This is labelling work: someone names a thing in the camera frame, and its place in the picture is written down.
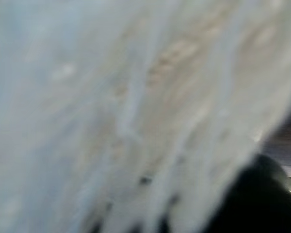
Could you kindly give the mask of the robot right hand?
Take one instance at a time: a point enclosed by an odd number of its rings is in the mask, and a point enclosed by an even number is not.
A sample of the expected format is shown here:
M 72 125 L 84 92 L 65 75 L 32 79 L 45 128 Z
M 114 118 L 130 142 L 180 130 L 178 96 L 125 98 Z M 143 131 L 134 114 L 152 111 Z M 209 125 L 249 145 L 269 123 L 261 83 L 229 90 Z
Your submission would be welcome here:
M 275 160 L 257 154 L 230 186 L 206 233 L 291 233 L 289 177 Z

